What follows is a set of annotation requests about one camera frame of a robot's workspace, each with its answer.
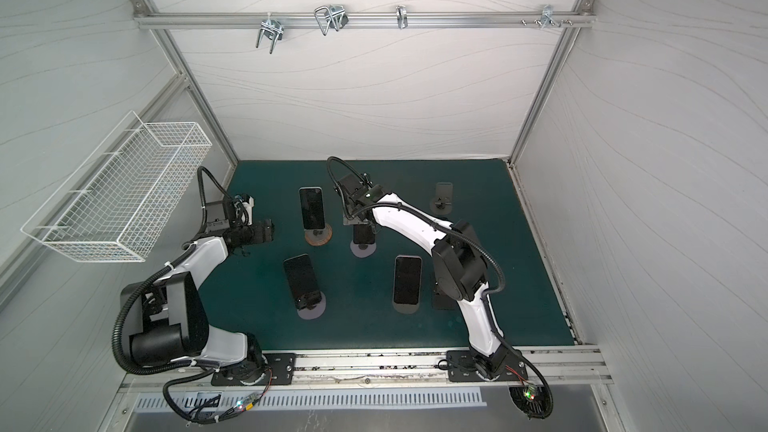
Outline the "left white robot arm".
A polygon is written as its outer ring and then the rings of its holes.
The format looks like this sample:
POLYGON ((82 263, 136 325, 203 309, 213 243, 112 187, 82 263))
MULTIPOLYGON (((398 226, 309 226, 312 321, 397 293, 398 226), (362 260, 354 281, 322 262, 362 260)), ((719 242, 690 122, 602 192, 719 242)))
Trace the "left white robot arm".
POLYGON ((268 363, 255 337, 212 326, 199 288, 235 249, 273 235, 273 222, 265 219, 199 237, 160 271, 125 286, 111 336, 118 365, 133 375, 198 366, 234 384, 262 380, 268 363))

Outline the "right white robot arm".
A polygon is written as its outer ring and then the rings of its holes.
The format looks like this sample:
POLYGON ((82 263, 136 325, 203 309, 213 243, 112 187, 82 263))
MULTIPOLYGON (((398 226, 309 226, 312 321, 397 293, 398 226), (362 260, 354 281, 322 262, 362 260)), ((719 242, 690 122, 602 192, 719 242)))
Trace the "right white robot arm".
POLYGON ((497 379, 512 347, 504 339, 490 296, 504 288, 505 279, 469 224, 453 225, 432 217, 394 193, 368 191, 359 198, 344 192, 339 195, 347 220, 394 230, 429 253, 439 289, 458 304, 467 326, 477 375, 486 381, 497 379))

